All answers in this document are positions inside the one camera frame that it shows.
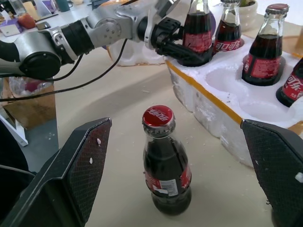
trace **potted plant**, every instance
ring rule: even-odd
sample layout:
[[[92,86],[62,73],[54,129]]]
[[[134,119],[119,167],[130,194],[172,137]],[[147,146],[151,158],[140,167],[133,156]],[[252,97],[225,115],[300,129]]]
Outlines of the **potted plant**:
[[[256,0],[241,0],[239,14],[241,30],[249,30],[256,21],[258,3]]]

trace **white debris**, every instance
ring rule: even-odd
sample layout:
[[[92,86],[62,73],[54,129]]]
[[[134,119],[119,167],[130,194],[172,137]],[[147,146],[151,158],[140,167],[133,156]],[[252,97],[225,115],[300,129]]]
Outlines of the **white debris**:
[[[97,144],[98,144],[98,146],[100,147],[100,145],[101,145],[101,140],[100,140],[99,138],[97,138]]]
[[[298,174],[295,176],[295,179],[300,182],[303,183],[303,174],[298,172]]]

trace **robotic arm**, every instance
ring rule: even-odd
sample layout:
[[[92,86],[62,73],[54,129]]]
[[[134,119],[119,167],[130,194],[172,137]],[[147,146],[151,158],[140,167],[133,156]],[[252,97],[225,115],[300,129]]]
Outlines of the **robotic arm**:
[[[120,39],[143,41],[147,48],[176,59],[200,58],[173,43],[182,38],[180,22],[163,19],[180,0],[158,0],[152,9],[151,5],[141,6],[136,1],[99,7],[72,24],[25,33],[14,43],[0,41],[0,73],[51,78],[62,65],[74,63],[78,56]]]

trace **coca-cola bottle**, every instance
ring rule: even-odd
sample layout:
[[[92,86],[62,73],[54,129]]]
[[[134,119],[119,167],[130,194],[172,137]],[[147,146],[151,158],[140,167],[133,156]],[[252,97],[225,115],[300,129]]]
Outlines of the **coca-cola bottle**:
[[[267,7],[264,23],[253,42],[242,79],[258,86],[275,84],[282,55],[282,35],[284,19],[289,6],[273,4]]]
[[[276,97],[280,103],[288,107],[303,97],[303,58],[294,67],[284,86],[278,89]]]
[[[179,61],[189,67],[197,67],[212,59],[212,26],[208,0],[192,0],[184,24],[183,45],[198,53],[197,61]]]
[[[221,0],[224,3],[222,17],[216,32],[214,52],[233,51],[240,47],[240,0]]]
[[[191,202],[191,172],[185,149],[173,133],[174,113],[163,105],[150,107],[143,115],[143,127],[145,181],[153,203],[165,214],[178,215]]]

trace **cardboard box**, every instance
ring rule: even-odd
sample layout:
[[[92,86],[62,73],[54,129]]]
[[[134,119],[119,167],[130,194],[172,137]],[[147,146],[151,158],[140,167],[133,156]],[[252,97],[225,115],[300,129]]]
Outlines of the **cardboard box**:
[[[43,89],[39,94],[53,91],[53,85]],[[9,88],[8,79],[3,80],[3,98],[16,97]],[[32,129],[56,118],[55,96],[44,96],[29,100],[4,102],[3,108],[25,129]]]

